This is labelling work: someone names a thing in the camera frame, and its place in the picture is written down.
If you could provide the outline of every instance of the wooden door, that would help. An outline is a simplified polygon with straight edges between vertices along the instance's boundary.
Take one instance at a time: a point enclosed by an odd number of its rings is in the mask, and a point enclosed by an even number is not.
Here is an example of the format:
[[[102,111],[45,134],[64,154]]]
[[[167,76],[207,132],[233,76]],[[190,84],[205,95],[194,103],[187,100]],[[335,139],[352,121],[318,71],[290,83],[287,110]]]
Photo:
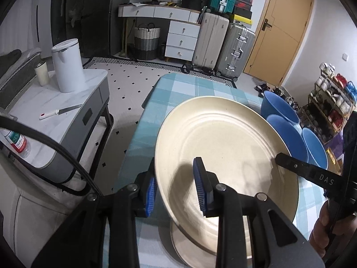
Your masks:
[[[299,50],[313,0],[270,0],[245,73],[280,85]]]

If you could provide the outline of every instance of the table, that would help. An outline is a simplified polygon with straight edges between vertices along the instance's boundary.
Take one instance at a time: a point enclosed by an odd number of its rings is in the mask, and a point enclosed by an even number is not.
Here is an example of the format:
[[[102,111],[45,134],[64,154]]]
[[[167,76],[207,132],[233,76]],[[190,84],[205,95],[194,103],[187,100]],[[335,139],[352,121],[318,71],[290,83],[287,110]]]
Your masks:
[[[122,48],[124,49],[125,55],[127,53],[128,18],[152,17],[170,20],[165,56],[191,61],[199,36],[200,25],[197,24],[199,13],[199,11],[180,7],[120,5],[118,16],[125,18],[123,22],[122,40]]]
[[[146,171],[154,156],[158,131],[167,114],[178,104],[197,96],[219,96],[240,102],[259,111],[262,99],[218,82],[191,75],[171,73],[162,76],[147,101],[145,110],[126,151],[115,183],[115,191],[133,182]],[[322,204],[323,190],[299,178],[299,204],[293,223],[308,238]],[[137,244],[141,268],[185,267],[170,239],[170,217],[157,193],[155,208],[147,219],[136,219]],[[107,267],[108,258],[104,260]]]
[[[92,164],[93,168],[90,170],[90,175],[94,178],[113,120],[108,112],[108,72],[104,69],[84,69],[83,71],[86,79],[85,86],[80,90],[66,94],[60,92],[54,71],[50,71],[50,82],[43,87],[40,86],[37,78],[34,78],[31,86],[21,95],[9,113],[16,116],[19,122],[60,143],[78,161],[99,117],[105,116],[107,129],[103,134],[101,145],[98,146]],[[39,120],[41,113],[78,104],[82,104],[82,106],[61,115]],[[40,178],[72,194],[84,195],[89,191],[89,187],[87,187],[78,193],[61,184],[69,181],[75,170],[68,161],[47,145],[28,138],[31,152],[28,157],[22,159],[1,134],[0,140],[22,165]]]

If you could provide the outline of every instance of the plate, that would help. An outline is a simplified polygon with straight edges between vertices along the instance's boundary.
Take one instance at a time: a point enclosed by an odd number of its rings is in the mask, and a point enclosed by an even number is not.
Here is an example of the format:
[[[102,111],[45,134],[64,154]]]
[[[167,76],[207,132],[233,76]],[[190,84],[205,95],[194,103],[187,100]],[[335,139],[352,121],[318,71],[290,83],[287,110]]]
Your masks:
[[[218,218],[203,216],[192,173],[193,159],[200,156],[220,182],[250,196],[266,193],[292,221],[299,185],[296,174],[275,164],[279,152],[290,154],[273,127],[245,105],[213,96],[181,103],[164,120],[155,148],[166,210],[188,239],[216,253]]]
[[[185,262],[192,268],[215,268],[216,256],[212,255],[192,243],[175,225],[174,221],[170,223],[171,242],[174,249]],[[252,265],[252,257],[247,257],[247,264]]]

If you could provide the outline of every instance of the knife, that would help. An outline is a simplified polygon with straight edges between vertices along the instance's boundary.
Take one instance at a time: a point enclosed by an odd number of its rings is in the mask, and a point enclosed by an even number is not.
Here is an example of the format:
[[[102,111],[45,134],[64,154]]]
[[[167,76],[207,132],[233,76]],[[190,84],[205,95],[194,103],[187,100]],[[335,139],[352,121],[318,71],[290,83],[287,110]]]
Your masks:
[[[54,111],[51,111],[51,112],[48,112],[48,113],[43,113],[43,114],[40,115],[40,120],[42,120],[44,118],[48,118],[48,117],[54,116],[54,115],[61,115],[61,114],[65,113],[65,112],[80,108],[81,106],[82,106],[82,104],[71,106],[71,107],[64,108],[64,109],[57,109],[57,110],[54,110]]]

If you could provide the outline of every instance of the human hand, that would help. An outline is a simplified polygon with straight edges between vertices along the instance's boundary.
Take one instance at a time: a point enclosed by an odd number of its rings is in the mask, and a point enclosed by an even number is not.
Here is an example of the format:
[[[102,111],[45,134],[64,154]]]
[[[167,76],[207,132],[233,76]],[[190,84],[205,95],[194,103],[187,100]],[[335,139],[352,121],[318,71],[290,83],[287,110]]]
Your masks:
[[[321,257],[325,255],[325,248],[329,243],[329,238],[325,230],[328,222],[330,221],[327,204],[328,201],[323,204],[320,210],[319,218],[317,219],[309,238],[311,246]],[[332,233],[335,235],[345,235],[345,237],[341,239],[341,244],[347,245],[356,228],[357,218],[355,215],[350,215],[344,219],[337,221]]]

